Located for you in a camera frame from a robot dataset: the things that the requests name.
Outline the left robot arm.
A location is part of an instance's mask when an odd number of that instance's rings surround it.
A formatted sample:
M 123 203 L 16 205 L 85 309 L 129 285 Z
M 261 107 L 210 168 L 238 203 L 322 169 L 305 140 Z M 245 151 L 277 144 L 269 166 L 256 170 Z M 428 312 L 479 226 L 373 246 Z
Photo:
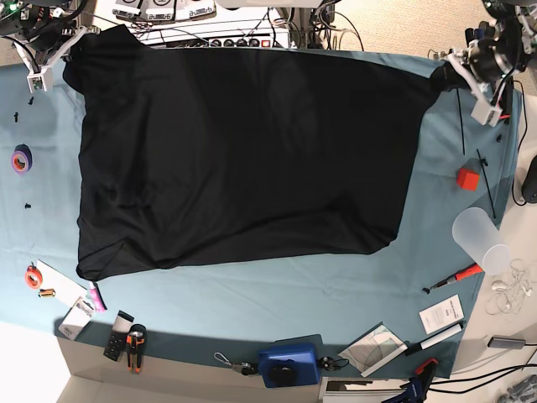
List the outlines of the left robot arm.
M 443 60 L 446 84 L 467 87 L 476 103 L 471 116 L 495 126 L 503 114 L 500 100 L 508 81 L 536 58 L 536 2 L 483 1 L 492 18 L 467 34 L 467 47 Z

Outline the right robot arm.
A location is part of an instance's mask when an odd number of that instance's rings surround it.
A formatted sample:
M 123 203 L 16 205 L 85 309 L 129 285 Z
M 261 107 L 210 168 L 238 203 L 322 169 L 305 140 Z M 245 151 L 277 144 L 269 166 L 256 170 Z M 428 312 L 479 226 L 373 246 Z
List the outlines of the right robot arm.
M 29 90 L 47 92 L 53 68 L 70 58 L 70 49 L 86 34 L 99 34 L 84 24 L 87 1 L 2 1 L 1 38 L 10 41 L 28 68 Z

